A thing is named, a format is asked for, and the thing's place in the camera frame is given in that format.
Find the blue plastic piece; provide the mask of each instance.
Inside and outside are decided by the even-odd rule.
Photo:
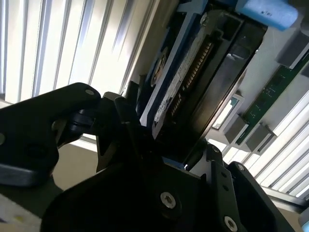
[[[168,164],[170,164],[170,165],[172,165],[176,168],[179,168],[179,169],[184,169],[184,165],[182,163],[178,163],[176,161],[173,161],[173,160],[165,158],[165,157],[162,157],[162,159],[163,159],[164,163],[168,163]]]
[[[298,17],[297,9],[287,0],[239,0],[236,11],[279,30],[289,28]]]
[[[302,229],[304,232],[309,232],[309,221],[307,221],[303,226]]]

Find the green circuit board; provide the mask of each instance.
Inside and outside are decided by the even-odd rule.
[[[259,96],[255,99],[249,109],[242,115],[242,118],[249,124],[245,132],[239,137],[236,143],[241,144],[248,136],[251,130],[262,119],[265,113],[271,108],[278,97],[284,92],[289,84],[294,80],[298,73],[309,61],[309,52],[307,52],[299,63],[289,69],[285,66],[280,66],[272,76],[271,80],[264,87]]]

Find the black plastic part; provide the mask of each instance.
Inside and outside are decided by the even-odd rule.
[[[139,85],[133,81],[130,81],[126,90],[125,98],[127,99],[128,103],[132,105],[134,108],[137,104],[137,97],[139,93]]]
[[[67,118],[94,107],[99,99],[95,89],[77,83],[1,109],[0,133],[5,141],[0,146],[0,184],[29,187],[44,183],[58,161],[57,139]],[[52,129],[59,119],[62,123]]]
[[[238,162],[232,162],[227,169],[234,178],[239,215],[247,231],[294,232],[246,167]]]

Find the silver screw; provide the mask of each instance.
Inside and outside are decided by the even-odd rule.
[[[199,22],[202,26],[206,26],[208,23],[208,15],[207,13],[203,14],[203,16],[201,17],[201,20]]]
[[[0,133],[0,145],[4,144],[5,136],[4,134]]]
[[[236,223],[229,216],[224,217],[224,222],[225,222],[226,226],[230,229],[230,231],[236,232],[238,230]]]
[[[173,209],[176,206],[175,198],[169,192],[162,192],[160,195],[161,202],[169,209]]]
[[[86,89],[85,92],[86,92],[87,94],[89,94],[89,95],[95,95],[95,93],[94,93],[93,91],[89,90],[89,89]]]
[[[241,166],[240,164],[237,164],[237,166],[238,166],[238,168],[239,168],[241,171],[244,171],[244,170],[245,170],[244,167]]]

